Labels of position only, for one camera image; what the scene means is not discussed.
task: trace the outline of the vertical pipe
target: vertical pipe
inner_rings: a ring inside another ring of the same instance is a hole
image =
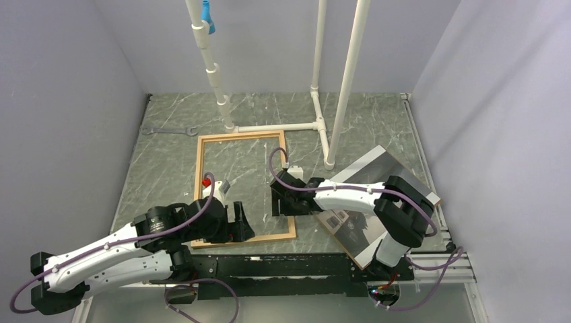
[[[204,64],[206,65],[206,74],[208,75],[210,86],[216,95],[218,110],[222,115],[222,120],[224,121],[226,130],[233,131],[235,126],[232,122],[232,117],[230,116],[230,98],[224,94],[224,90],[220,84],[220,67],[218,64],[214,63],[214,58],[210,51],[210,41],[208,36],[210,26],[202,20],[202,2],[200,0],[186,0],[186,2],[191,22],[193,24],[195,40],[197,46],[200,48]]]
[[[355,67],[357,66],[370,4],[371,0],[357,1],[355,20],[353,21],[353,30],[351,31],[351,40],[349,41],[349,50],[347,52],[347,62],[345,63],[345,72],[343,72],[341,92],[339,93],[339,102],[337,103],[337,112],[335,113],[335,123],[333,124],[333,136],[331,137],[329,154],[327,154],[327,160],[325,161],[325,168],[328,170],[333,169],[335,165],[335,154],[339,146],[339,136],[343,127],[345,110],[347,110],[347,102],[349,101],[351,85],[353,84],[353,76],[355,75]]]
[[[319,67],[321,66],[321,50],[323,49],[323,34],[325,33],[325,12],[327,11],[327,0],[319,0],[317,11],[317,34],[315,36],[315,52],[313,56],[313,79],[311,89],[318,89]]]

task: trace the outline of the floor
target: floor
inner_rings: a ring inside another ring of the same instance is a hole
[[[320,94],[330,138],[337,97],[336,93]],[[233,94],[231,102],[232,118],[241,126],[312,122],[315,119],[309,93]],[[143,125],[167,128],[196,125],[200,135],[224,132],[213,94],[152,96]],[[423,182],[427,182],[399,94],[352,94],[349,97],[333,171],[323,167],[323,153],[316,131],[287,131],[285,137],[290,165],[301,166],[305,180],[312,176],[330,178],[373,147],[382,145]],[[204,170],[213,172],[217,180],[224,178],[232,184],[227,203],[244,203],[248,222],[257,235],[287,230],[285,218],[271,216],[267,156],[276,146],[277,139],[208,143],[205,146]],[[124,226],[152,206],[190,203],[193,200],[196,151],[196,137],[140,135],[112,230]],[[339,244],[313,216],[297,217],[296,229],[298,238],[295,240],[221,246],[193,252],[342,252]],[[444,250],[441,237],[440,240],[438,236],[431,239],[423,250]]]

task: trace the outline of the pipe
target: pipe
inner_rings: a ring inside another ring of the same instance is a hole
[[[311,91],[311,98],[313,99],[313,107],[315,108],[315,122],[317,122],[317,131],[321,139],[321,149],[323,150],[323,162],[327,160],[329,154],[329,142],[327,141],[327,127],[323,114],[321,114],[321,105],[319,104],[319,93],[316,90]]]
[[[325,33],[325,12],[327,11],[327,0],[319,0],[317,11],[317,34],[315,36],[315,52],[313,56],[313,79],[311,89],[318,89],[319,67],[321,66],[321,50],[323,49],[323,34]]]
[[[317,130],[317,122],[311,123],[294,123],[294,124],[270,124],[265,126],[245,126],[238,127],[238,133],[249,133],[251,131],[269,131],[269,130]]]
[[[222,115],[222,120],[226,130],[232,132],[235,126],[232,122],[232,117],[230,116],[230,98],[224,94],[224,90],[222,89],[220,82],[220,67],[218,64],[214,63],[214,58],[210,51],[210,41],[208,36],[210,25],[202,20],[202,8],[199,0],[186,0],[186,2],[189,15],[191,17],[195,40],[197,46],[200,48],[204,64],[206,65],[206,74],[208,75],[210,86],[214,91],[214,95],[216,95],[218,110]]]
[[[347,62],[345,63],[345,71],[343,72],[343,81],[341,82],[341,92],[339,93],[339,102],[337,103],[337,111],[335,113],[335,123],[333,124],[333,135],[331,136],[331,145],[329,146],[329,154],[325,161],[325,169],[331,170],[335,166],[335,154],[339,146],[339,136],[343,127],[343,119],[347,110],[347,102],[353,84],[353,76],[355,75],[355,67],[359,58],[359,50],[361,49],[361,41],[363,40],[363,32],[369,13],[369,5],[371,0],[358,0],[357,9],[355,10],[355,20],[353,21],[353,30],[351,31],[351,40],[349,41],[349,50],[347,52]]]

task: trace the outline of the robotic arm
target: robotic arm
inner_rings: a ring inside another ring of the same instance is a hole
[[[429,222],[415,207],[420,207],[429,219],[434,212],[434,205],[398,176],[375,184],[336,183],[324,178],[311,178],[305,183],[284,169],[270,187],[274,216],[308,215],[335,209],[374,213],[387,229],[375,254],[387,272],[399,263],[404,253],[420,247],[426,236]]]
[[[214,197],[202,216],[171,234],[113,245],[119,240],[136,240],[134,238],[176,227],[197,214],[207,199],[196,200],[190,205],[177,203],[152,207],[113,234],[66,254],[34,254],[30,261],[32,273],[39,275],[49,270],[51,273],[32,288],[32,305],[42,314],[58,314],[79,305],[82,299],[123,285],[148,280],[189,280],[196,270],[188,246],[182,243],[202,238],[206,242],[223,244],[254,237],[241,202],[234,203],[235,221],[228,222],[228,208],[223,201],[229,186],[222,182],[216,184]],[[98,246],[103,249],[59,267],[66,260]]]

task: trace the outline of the wall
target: wall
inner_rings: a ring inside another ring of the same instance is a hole
[[[91,0],[0,1],[0,317],[30,256],[108,232],[145,95]],[[30,292],[19,298],[30,307]]]
[[[412,108],[490,322],[569,322],[571,3],[463,1]]]
[[[148,93],[210,92],[183,0],[96,0]],[[356,2],[328,1],[320,90],[338,92]],[[410,92],[459,0],[370,6],[355,92]],[[317,0],[213,0],[211,43],[229,92],[307,92]]]

